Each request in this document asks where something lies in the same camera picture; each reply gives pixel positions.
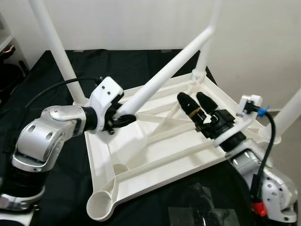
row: blue clip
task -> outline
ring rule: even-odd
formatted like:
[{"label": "blue clip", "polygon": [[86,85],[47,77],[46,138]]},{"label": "blue clip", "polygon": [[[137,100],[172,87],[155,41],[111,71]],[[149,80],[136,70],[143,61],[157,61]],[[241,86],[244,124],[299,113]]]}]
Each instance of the blue clip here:
[{"label": "blue clip", "polygon": [[265,113],[268,112],[268,109],[269,109],[269,106],[267,107],[267,109],[263,109],[263,108],[259,109],[258,112],[257,112],[259,118],[262,119],[264,117]]}]

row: white tube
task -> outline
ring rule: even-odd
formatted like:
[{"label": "white tube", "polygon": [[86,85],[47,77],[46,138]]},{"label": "white tube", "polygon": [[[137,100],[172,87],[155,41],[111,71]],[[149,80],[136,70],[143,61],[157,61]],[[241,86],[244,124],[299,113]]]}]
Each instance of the white tube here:
[{"label": "white tube", "polygon": [[[62,73],[64,80],[76,78],[61,40],[58,37],[55,27],[47,12],[44,1],[30,0],[29,2],[41,29],[45,33],[45,36],[48,40],[49,49],[51,50],[51,53]],[[70,83],[67,86],[75,103],[84,105],[87,102],[87,99],[85,98],[85,95],[78,82]]]},{"label": "white tube", "polygon": [[144,104],[170,79],[210,38],[213,31],[206,28],[186,48],[178,53],[168,64],[166,64],[151,80],[139,89],[132,98],[122,105],[115,117],[124,114],[135,114]]},{"label": "white tube", "polygon": [[[284,108],[275,116],[276,125],[275,142],[279,143],[281,135],[293,124],[293,122],[301,115],[301,89],[290,99]],[[259,130],[259,134],[270,140],[271,126],[270,124]]]},{"label": "white tube", "polygon": [[[217,22],[220,18],[222,9],[222,0],[216,0],[213,10],[213,14],[210,19],[209,27],[215,32]],[[210,52],[212,38],[206,42],[201,48],[200,55],[198,57],[196,68],[192,71],[192,74],[197,77],[205,77],[207,60]]]}]

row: black cloth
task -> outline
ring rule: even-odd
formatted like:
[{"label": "black cloth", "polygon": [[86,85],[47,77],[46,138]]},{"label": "black cloth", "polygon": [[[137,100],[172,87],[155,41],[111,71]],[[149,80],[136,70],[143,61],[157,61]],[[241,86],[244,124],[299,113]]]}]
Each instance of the black cloth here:
[{"label": "black cloth", "polygon": [[[78,77],[111,76],[123,89],[145,84],[179,50],[161,51],[67,51]],[[198,53],[177,73],[190,73]],[[4,133],[17,119],[15,112],[45,88],[62,81],[61,74],[49,51],[32,68],[25,82],[0,109],[9,113],[0,116],[0,145]],[[88,97],[95,88],[92,81],[80,82]],[[51,105],[70,105],[72,98],[66,87],[50,91],[32,106],[25,123],[40,116],[41,110]],[[162,188],[141,195],[119,205],[111,218],[96,222],[86,213],[86,203],[92,194],[92,182],[84,136],[67,141],[57,163],[46,181],[46,191],[40,201],[40,224],[53,225],[110,225],[110,226],[169,226],[169,207],[189,207],[184,194],[187,188],[200,183],[209,187],[215,208],[234,209],[241,226],[253,225],[250,198],[246,183],[234,168],[222,162]]]}]

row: white pipe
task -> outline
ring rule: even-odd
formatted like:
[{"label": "white pipe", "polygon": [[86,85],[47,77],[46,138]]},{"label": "white pipe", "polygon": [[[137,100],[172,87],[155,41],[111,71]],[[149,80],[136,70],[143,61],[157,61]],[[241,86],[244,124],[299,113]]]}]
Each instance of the white pipe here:
[{"label": "white pipe", "polygon": [[168,79],[170,79],[211,37],[213,31],[206,28],[186,48],[178,53],[168,64],[166,64],[151,80],[139,89],[132,98],[122,105],[115,117],[124,114],[135,114],[151,98]]},{"label": "white pipe", "polygon": [[[274,121],[276,125],[275,142],[279,143],[281,135],[294,123],[294,121],[301,115],[301,89],[290,99],[284,108],[275,116]],[[270,140],[271,126],[270,124],[259,130],[259,134]]]},{"label": "white pipe", "polygon": [[[51,18],[47,12],[43,0],[29,0],[33,13],[44,31],[48,40],[49,49],[55,59],[55,62],[60,69],[64,80],[74,79],[76,75],[63,48],[60,38],[55,30]],[[84,105],[87,102],[85,95],[78,82],[73,82],[67,85],[71,96],[76,104]]]},{"label": "white pipe", "polygon": [[[222,10],[222,0],[216,0],[214,5],[213,14],[210,19],[209,27],[215,32],[217,22],[220,18]],[[205,77],[207,60],[210,52],[212,38],[206,42],[201,48],[200,55],[198,57],[196,68],[192,71],[192,74],[198,77]]]}]

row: white plastic frame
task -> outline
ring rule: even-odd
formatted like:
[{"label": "white plastic frame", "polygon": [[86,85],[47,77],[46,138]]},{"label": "white plastic frame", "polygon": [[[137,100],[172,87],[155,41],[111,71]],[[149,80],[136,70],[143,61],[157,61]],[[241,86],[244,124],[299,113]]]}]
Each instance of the white plastic frame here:
[{"label": "white plastic frame", "polygon": [[[63,78],[75,78],[43,0],[29,1]],[[136,122],[119,129],[114,136],[106,132],[85,133],[94,190],[87,212],[92,219],[106,220],[117,204],[224,160],[223,151],[196,133],[176,101],[180,91],[192,96],[202,91],[220,108],[235,115],[238,105],[205,77],[221,5],[222,0],[216,0],[209,26],[146,85],[125,91],[116,117],[137,113]],[[201,54],[192,73],[170,79],[198,50]],[[78,82],[68,84],[68,89],[75,103],[87,102]],[[278,137],[301,114],[300,95],[299,90],[279,113],[279,120],[275,120]],[[257,142],[266,141],[268,133],[269,127],[264,128],[257,121],[244,130],[247,137]]]}]

